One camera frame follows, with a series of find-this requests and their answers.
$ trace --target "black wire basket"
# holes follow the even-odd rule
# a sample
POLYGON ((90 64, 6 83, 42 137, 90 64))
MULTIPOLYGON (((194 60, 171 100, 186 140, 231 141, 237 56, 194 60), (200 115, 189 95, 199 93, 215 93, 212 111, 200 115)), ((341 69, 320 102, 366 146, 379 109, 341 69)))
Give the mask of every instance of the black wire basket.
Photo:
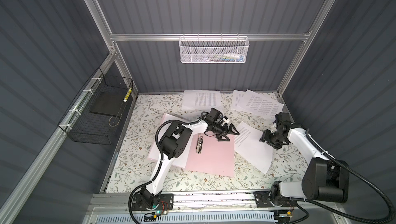
POLYGON ((90 90, 83 90, 86 93, 81 103, 73 110, 69 108, 65 113, 64 117, 68 112, 72 112, 68 123, 59 123, 58 126, 74 142, 103 145, 117 142, 133 101, 132 96, 129 96, 132 94, 132 86, 130 78, 102 74, 90 90), (119 101, 121 103, 117 102, 120 108, 116 115, 93 113, 96 101, 103 94, 110 97, 118 96, 118 98, 122 96, 119 101))

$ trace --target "pink clipboard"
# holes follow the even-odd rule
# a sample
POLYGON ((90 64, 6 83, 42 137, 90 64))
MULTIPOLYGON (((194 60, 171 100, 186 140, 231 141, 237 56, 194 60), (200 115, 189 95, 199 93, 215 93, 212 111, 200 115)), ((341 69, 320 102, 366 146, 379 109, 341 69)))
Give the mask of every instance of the pink clipboard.
POLYGON ((196 134, 192 137, 186 170, 234 177, 234 135, 228 135, 229 142, 219 142, 214 136, 208 137, 204 133, 200 135, 204 139, 201 153, 196 153, 196 134))

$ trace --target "striped wall panel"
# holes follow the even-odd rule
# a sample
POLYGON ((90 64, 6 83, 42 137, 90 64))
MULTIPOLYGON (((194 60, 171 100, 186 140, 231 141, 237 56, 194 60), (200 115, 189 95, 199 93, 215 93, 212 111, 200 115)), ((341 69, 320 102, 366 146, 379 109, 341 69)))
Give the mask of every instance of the striped wall panel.
MULTIPOLYGON (((396 0, 337 0, 284 93, 296 122, 396 203, 396 0)), ((386 205, 350 178, 349 214, 386 205)))
POLYGON ((300 41, 251 41, 245 63, 185 64, 177 41, 120 41, 139 92, 277 90, 300 41))
MULTIPOLYGON (((83 0, 0 0, 0 13, 2 206, 108 50, 83 0)), ((112 149, 66 141, 14 223, 45 217, 48 203, 79 221, 64 202, 86 208, 112 149)))
POLYGON ((98 0, 113 33, 302 33, 324 0, 98 0))

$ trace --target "table surface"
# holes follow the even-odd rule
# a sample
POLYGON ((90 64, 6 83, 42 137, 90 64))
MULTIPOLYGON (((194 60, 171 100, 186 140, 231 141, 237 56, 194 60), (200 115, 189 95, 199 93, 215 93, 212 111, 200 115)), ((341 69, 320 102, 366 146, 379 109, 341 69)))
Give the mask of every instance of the table surface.
MULTIPOLYGON (((276 100, 274 93, 262 94, 267 94, 276 100)), ((221 97, 224 111, 235 127, 242 121, 261 131, 272 125, 270 120, 255 114, 232 110, 232 94, 222 93, 221 97)), ((196 111, 182 110, 182 102, 182 94, 138 96, 106 192, 131 192, 136 186, 150 179, 155 162, 147 159, 147 155, 163 114, 183 117, 183 114, 196 111)), ((171 167, 165 179, 164 191, 267 189, 278 180, 301 181, 306 168, 304 157, 294 145, 273 150, 272 163, 266 174, 235 152, 234 177, 171 167)))

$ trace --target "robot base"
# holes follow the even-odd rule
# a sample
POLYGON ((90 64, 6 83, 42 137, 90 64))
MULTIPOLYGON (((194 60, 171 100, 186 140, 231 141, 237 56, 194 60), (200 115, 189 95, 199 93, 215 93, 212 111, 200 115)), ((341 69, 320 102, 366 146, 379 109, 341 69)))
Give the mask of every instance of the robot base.
MULTIPOLYGON (((173 209, 173 194, 161 194, 160 201, 156 210, 162 210, 161 201, 164 202, 165 210, 173 209)), ((151 206, 149 206, 140 194, 135 194, 132 198, 132 211, 149 211, 151 206)))

